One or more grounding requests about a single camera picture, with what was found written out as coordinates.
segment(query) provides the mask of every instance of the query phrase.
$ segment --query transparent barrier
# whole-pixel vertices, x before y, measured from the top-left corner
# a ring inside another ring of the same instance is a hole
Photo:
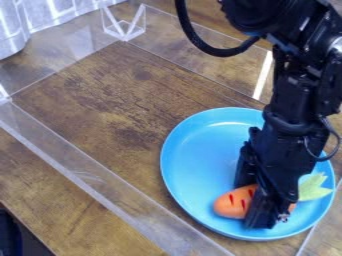
[[[196,20],[212,3],[188,2]],[[209,57],[188,43],[172,1],[102,4],[0,62],[1,128],[169,255],[305,255],[315,230],[263,243],[220,236],[177,207],[160,177],[160,148],[185,117],[268,101],[269,51]],[[216,47],[239,44],[202,23]]]

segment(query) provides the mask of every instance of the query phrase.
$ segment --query carrot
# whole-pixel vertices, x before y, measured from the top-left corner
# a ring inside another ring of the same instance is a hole
[[[236,188],[230,192],[222,194],[213,203],[213,211],[217,215],[233,219],[244,219],[252,196],[257,185],[252,184]],[[295,208],[295,204],[289,205],[288,212]]]

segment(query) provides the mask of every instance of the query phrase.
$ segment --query black cable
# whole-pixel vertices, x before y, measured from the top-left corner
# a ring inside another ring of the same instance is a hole
[[[201,38],[196,34],[194,29],[190,25],[188,13],[186,13],[185,0],[174,0],[174,7],[176,7],[176,13],[177,13],[180,26],[182,28],[185,36],[186,36],[188,40],[190,41],[190,43],[204,53],[206,53],[214,57],[230,57],[230,56],[234,56],[234,55],[243,53],[253,45],[253,43],[259,40],[259,37],[249,37],[244,42],[241,42],[240,46],[237,46],[234,48],[229,48],[229,49],[217,49],[217,48],[212,47],[201,40]]]
[[[342,139],[340,139],[340,136],[339,134],[336,133],[333,127],[331,126],[328,120],[325,118],[321,118],[320,119],[320,122],[323,123],[324,127],[327,128],[329,134],[332,134],[336,138],[336,146],[333,148],[333,150],[331,151],[331,153],[324,156],[324,157],[317,157],[309,150],[308,148],[308,138],[307,136],[304,136],[304,148],[305,148],[305,151],[307,153],[309,154],[311,157],[313,157],[313,159],[317,161],[317,162],[323,162],[323,161],[327,161],[328,159],[331,159],[333,157],[333,155],[336,154],[337,152],[337,149],[339,149],[339,146],[340,146],[340,142],[342,142]]]

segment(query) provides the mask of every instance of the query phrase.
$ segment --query blue plate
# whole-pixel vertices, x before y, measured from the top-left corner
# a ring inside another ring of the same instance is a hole
[[[248,127],[261,127],[260,111],[218,108],[186,118],[172,130],[161,149],[160,166],[166,189],[186,213],[214,232],[248,241],[268,241],[308,229],[324,216],[333,193],[299,202],[287,223],[272,229],[245,229],[240,220],[214,215],[214,199],[232,190],[239,149],[248,139]],[[335,188],[328,161],[312,173],[324,172],[323,187]]]

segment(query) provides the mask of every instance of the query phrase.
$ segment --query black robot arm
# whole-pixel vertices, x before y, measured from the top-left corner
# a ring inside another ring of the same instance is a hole
[[[174,2],[177,9],[184,7],[184,0]],[[273,92],[263,110],[264,126],[249,128],[234,176],[236,187],[259,184],[245,227],[272,228],[279,220],[287,221],[299,177],[311,173],[316,161],[332,157],[340,143],[327,116],[339,112],[342,101],[342,18],[323,0],[218,2],[232,26],[273,45]],[[329,134],[336,147],[319,157]]]

